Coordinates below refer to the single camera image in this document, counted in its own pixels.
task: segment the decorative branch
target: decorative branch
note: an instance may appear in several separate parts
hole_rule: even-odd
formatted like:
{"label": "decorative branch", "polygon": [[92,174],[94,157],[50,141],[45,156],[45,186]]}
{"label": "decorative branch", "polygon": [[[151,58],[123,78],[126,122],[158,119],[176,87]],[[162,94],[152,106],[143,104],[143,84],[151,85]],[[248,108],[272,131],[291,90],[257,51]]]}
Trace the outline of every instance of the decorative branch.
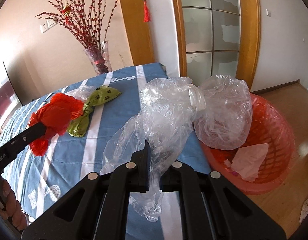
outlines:
{"label": "decorative branch", "polygon": [[91,0],[86,7],[86,0],[53,0],[48,1],[58,13],[42,12],[37,15],[40,19],[52,19],[59,25],[68,29],[85,49],[97,47],[102,44],[102,33],[106,41],[107,31],[113,17],[114,9],[119,0],[116,0],[109,16],[109,22],[102,31],[103,20],[106,12],[106,0]]}

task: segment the vase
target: vase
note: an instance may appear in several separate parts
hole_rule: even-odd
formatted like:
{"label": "vase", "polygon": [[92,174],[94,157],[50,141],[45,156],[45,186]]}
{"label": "vase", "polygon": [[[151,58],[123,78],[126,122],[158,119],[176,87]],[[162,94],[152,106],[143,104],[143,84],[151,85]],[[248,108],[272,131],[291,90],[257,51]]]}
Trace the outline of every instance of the vase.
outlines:
{"label": "vase", "polygon": [[85,49],[84,52],[91,61],[97,75],[102,75],[112,71],[108,41],[103,41],[100,47],[93,46]]}

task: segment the floor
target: floor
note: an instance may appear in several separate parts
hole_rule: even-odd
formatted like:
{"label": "floor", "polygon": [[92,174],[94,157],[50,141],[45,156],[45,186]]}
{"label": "floor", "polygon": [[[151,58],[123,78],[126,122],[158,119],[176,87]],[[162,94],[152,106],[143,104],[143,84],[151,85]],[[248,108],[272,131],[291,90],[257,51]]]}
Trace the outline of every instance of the floor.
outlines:
{"label": "floor", "polygon": [[[308,91],[302,85],[294,84],[261,96],[286,117],[298,148],[308,139]],[[304,156],[299,149],[298,153],[297,161],[282,185],[269,193],[249,196],[283,227],[287,237],[298,228],[301,208],[308,198],[308,154]]]}

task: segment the blue striped bed sheet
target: blue striped bed sheet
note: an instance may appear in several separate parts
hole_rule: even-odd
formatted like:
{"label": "blue striped bed sheet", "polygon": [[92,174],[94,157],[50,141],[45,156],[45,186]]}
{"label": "blue striped bed sheet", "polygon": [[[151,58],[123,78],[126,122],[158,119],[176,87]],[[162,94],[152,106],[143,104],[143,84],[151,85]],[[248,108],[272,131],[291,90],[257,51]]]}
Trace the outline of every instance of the blue striped bed sheet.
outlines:
{"label": "blue striped bed sheet", "polygon": [[[85,137],[56,135],[44,157],[35,157],[29,147],[26,147],[6,167],[2,176],[10,183],[22,208],[30,216],[38,218],[88,173],[100,171],[107,141],[129,118],[139,112],[139,92],[154,78],[167,78],[159,63],[116,70],[54,92],[66,93],[83,85],[108,85],[120,90],[122,94],[104,106],[95,108]],[[31,114],[49,101],[52,95],[50,93],[18,109],[0,136],[0,146],[26,129]],[[191,165],[196,171],[210,172],[194,132],[178,159]],[[147,221],[129,206],[127,240],[182,239],[181,234],[177,193],[164,195],[162,215],[158,222]]]}

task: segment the finger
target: finger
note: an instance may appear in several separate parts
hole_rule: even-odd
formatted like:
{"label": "finger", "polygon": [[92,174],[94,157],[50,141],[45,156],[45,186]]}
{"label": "finger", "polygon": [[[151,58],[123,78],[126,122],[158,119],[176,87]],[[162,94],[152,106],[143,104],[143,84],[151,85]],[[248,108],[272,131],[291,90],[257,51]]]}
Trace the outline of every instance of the finger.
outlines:
{"label": "finger", "polygon": [[17,201],[15,197],[15,192],[11,190],[6,200],[6,212],[9,217],[13,216],[13,214],[15,213],[17,208],[16,203]]}
{"label": "finger", "polygon": [[17,201],[16,206],[17,206],[16,211],[12,217],[14,227],[20,226],[20,222],[22,220],[22,215],[23,215],[22,207],[20,206],[20,203],[18,201]]}
{"label": "finger", "polygon": [[7,182],[7,180],[3,179],[2,187],[3,187],[3,189],[2,189],[3,195],[4,195],[4,197],[7,197],[8,194],[10,193],[10,191],[11,191],[10,185]]}
{"label": "finger", "polygon": [[3,220],[6,220],[8,218],[7,213],[0,209],[0,216],[3,218]]}
{"label": "finger", "polygon": [[22,214],[22,218],[20,221],[19,226],[17,227],[17,230],[23,230],[27,227],[27,220],[24,214]]}

